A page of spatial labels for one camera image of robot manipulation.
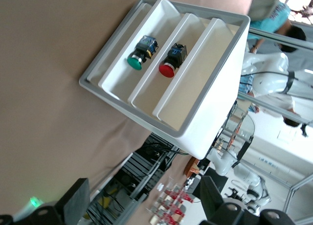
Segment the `wire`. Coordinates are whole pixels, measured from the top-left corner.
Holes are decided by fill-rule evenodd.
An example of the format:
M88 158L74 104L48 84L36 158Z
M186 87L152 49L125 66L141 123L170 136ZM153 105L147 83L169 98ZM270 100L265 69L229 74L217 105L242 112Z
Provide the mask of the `wire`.
M90 217L90 219L91 219L91 221L92 221L93 224L95 224L95 225L103 224L102 222L95 221L95 220L92 218L92 216L90 215L89 210L87 210L86 212L87 212L88 216Z
M240 84L252 86L252 84L250 84L250 83L245 83L245 82L240 82Z
M288 74L283 74L283 73L279 73L279 72L272 72L272 71L262 71L262 72L253 72L253 73L250 73L250 74L245 74L245 75L241 75L242 77L246 77L246 76L250 76L250 75L254 75L254 74L260 74L260 73L274 73L274 74L278 74L278 75L283 75L283 76L286 76L286 77L289 77ZM308 85L310 88L313 89L313 86L305 81L301 81L299 80L298 78L294 77L293 78L295 81L298 81L298 82L301 82L301 83L304 83L306 85Z
M122 211L118 210L118 209L115 207L114 202L116 202L116 200L114 200L114 201L113 201L113 207L114 207L114 209L115 209L116 211L118 211L118 212L122 213Z
M99 214L99 219L98 219L97 221L98 221L98 223L100 223L100 224L105 224L105 222L104 222L104 217L103 217L103 210L102 210L102 212L101 212L100 209L99 209L99 206L101 206L101 205L100 205L99 202L97 201L97 202L95 203L96 210L97 210L97 212L98 212L98 214Z
M149 176L150 174L145 174L145 175L138 175L138 176L135 176L136 178L143 178L143 177L146 177L146 176Z
M104 193L102 193L102 214L101 214L101 220L103 220L103 224L105 224L105 220L104 220Z
M241 75L241 76L242 77L247 77L247 76L250 76L250 75L260 74L260 73L274 73L274 74L279 74L279 75L283 75L283 76L289 77L288 74L279 73L279 72L272 72L272 71L253 72L253 73L249 73L249 74L245 74L245 75Z
M168 145L165 145L163 143L160 143L160 142L146 143L142 147L146 147L146 148L151 147L154 150L159 150L159 151L162 151L162 152L176 153L176 154L180 154L180 155L183 155L183 156L189 155L188 153L182 153L181 151L172 150L171 149L172 147L170 147Z
M118 202L118 200L116 199L116 196L114 197L113 195L110 195L109 193L107 193L107 192L105 192L106 194L107 194L107 196L109 196L109 197L112 197L112 199L113 200L115 200L116 201L116 203L118 204L118 206L121 208L121 209L125 209L119 202Z

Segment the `table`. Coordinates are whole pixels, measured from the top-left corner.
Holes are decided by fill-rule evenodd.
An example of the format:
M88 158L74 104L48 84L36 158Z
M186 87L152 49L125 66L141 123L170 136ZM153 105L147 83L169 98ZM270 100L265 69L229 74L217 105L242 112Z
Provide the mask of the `table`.
M0 0L0 214L57 201L78 178L94 187L150 134L78 84L135 1Z

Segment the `black hair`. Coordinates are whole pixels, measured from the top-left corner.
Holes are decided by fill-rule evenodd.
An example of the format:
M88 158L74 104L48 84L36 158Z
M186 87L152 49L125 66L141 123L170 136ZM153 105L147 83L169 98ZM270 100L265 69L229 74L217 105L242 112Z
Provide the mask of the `black hair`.
M308 134L307 134L307 131L306 131L306 126L307 126L307 124L302 124L302 126L301 126L301 130L302 130L302 135L306 138L306 137L308 137Z
M303 30L294 25L292 25L291 28L286 32L285 36L304 40L304 41L306 41L307 39ZM283 44L281 45L280 49L282 52L294 52L295 50L297 50L297 48L294 48L288 45L283 45Z
M288 118L284 118L284 123L288 126L292 126L292 127L297 127L300 125L300 123L296 122L296 121L293 121L293 120L290 120Z

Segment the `white tray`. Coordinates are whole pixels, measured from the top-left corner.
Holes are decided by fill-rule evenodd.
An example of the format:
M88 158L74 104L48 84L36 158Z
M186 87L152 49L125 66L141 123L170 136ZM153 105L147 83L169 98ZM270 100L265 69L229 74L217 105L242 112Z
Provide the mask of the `white tray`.
M139 0L80 84L202 159L236 100L248 26L249 18L243 15L168 0ZM126 59L144 35L155 37L159 48L138 71ZM167 78L158 65L174 43L187 45L189 54L175 76Z

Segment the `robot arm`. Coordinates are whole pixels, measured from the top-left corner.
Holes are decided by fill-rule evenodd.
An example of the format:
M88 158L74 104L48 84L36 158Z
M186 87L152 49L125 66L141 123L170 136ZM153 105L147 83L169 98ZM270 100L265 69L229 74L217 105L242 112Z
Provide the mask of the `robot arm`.
M260 95L286 93L312 99L313 71L288 71L288 57L284 53L245 53L241 75L254 74L252 87Z
M234 163L237 162L236 154L232 150L225 151L220 156L218 150L212 148L207 158L214 164L216 173L221 176L226 175ZM265 180L240 162L233 169L238 178L249 184L246 193L250 202L246 206L251 213L258 215L260 207L271 201Z

